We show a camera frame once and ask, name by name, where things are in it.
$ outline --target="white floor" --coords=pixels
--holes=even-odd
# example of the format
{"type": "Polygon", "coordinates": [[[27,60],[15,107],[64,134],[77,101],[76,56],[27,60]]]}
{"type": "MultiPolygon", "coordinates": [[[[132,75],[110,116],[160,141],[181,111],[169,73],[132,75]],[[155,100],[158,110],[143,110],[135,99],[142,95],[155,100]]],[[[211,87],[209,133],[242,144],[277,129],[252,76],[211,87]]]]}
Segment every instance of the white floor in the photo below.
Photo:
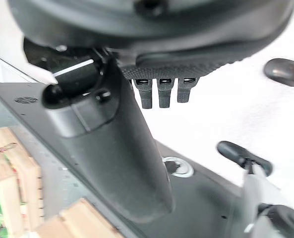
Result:
{"type": "MultiPolygon", "coordinates": [[[[20,30],[0,0],[0,57],[38,80],[53,81],[48,72],[26,63],[21,42],[20,30]]],[[[235,184],[242,184],[243,171],[218,154],[218,141],[235,142],[270,160],[275,165],[270,180],[294,207],[294,88],[263,75],[263,65],[272,58],[294,60],[294,17],[263,51],[201,78],[190,103],[176,102],[175,86],[171,108],[159,109],[155,86],[154,108],[143,113],[156,139],[235,184]]]]}

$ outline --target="screw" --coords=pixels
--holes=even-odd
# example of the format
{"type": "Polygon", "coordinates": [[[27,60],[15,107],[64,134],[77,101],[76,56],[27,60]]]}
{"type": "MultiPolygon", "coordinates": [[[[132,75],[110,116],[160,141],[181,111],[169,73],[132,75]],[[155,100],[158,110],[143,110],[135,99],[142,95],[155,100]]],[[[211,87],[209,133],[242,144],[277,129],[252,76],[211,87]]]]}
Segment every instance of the screw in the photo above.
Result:
{"type": "Polygon", "coordinates": [[[67,46],[65,45],[59,45],[56,47],[56,50],[59,51],[59,52],[64,52],[67,50],[67,46]]]}

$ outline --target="wooden crate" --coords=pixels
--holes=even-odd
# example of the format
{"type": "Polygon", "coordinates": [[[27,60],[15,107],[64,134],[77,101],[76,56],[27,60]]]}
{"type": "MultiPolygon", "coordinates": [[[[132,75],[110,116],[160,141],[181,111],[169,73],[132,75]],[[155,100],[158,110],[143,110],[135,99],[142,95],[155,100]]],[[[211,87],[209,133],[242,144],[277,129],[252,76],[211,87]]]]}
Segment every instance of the wooden crate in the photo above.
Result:
{"type": "Polygon", "coordinates": [[[0,205],[10,238],[24,234],[17,175],[3,154],[0,154],[0,205]]]}
{"type": "Polygon", "coordinates": [[[46,221],[36,229],[39,238],[60,238],[54,231],[71,234],[72,238],[123,238],[119,231],[87,200],[80,199],[63,210],[58,217],[46,221]]]}
{"type": "Polygon", "coordinates": [[[59,216],[46,221],[35,232],[40,238],[74,238],[59,216]]]}
{"type": "Polygon", "coordinates": [[[0,128],[0,147],[10,143],[16,143],[16,145],[5,151],[4,154],[17,171],[21,198],[26,203],[26,225],[27,229],[32,231],[44,220],[43,200],[40,192],[42,188],[41,168],[9,128],[0,128]]]}

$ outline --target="metal ring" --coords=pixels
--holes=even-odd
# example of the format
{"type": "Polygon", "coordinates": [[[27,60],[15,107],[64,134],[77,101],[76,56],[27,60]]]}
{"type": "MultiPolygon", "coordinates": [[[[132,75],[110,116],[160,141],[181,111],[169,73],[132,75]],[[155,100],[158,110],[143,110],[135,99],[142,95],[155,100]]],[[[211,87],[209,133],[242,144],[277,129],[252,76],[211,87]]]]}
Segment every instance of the metal ring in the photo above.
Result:
{"type": "Polygon", "coordinates": [[[180,177],[180,178],[189,178],[193,176],[194,169],[193,167],[185,160],[177,158],[177,157],[165,157],[162,159],[163,162],[173,161],[176,164],[180,165],[180,167],[172,173],[173,176],[180,177]]]}

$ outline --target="chair seat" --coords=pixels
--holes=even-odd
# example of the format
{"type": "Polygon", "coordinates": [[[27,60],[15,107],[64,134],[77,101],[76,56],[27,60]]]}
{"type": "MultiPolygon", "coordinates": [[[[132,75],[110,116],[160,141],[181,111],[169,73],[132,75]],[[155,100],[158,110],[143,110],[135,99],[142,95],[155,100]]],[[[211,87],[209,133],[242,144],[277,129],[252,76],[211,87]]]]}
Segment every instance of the chair seat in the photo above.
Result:
{"type": "Polygon", "coordinates": [[[8,1],[31,41],[105,47],[128,79],[204,76],[273,41],[294,8],[294,0],[167,0],[165,14],[146,17],[133,0],[8,1]]]}

